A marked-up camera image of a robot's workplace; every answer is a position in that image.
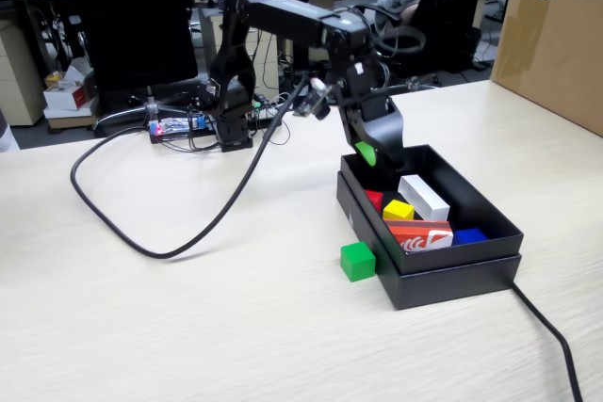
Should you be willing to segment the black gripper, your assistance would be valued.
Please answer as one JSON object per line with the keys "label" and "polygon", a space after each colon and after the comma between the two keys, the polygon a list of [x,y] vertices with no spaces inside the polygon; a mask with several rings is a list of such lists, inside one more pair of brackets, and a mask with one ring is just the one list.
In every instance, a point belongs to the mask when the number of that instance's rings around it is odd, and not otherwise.
{"label": "black gripper", "polygon": [[404,166],[402,115],[385,95],[357,95],[335,88],[344,134],[348,144],[369,166],[384,161],[392,169]]}

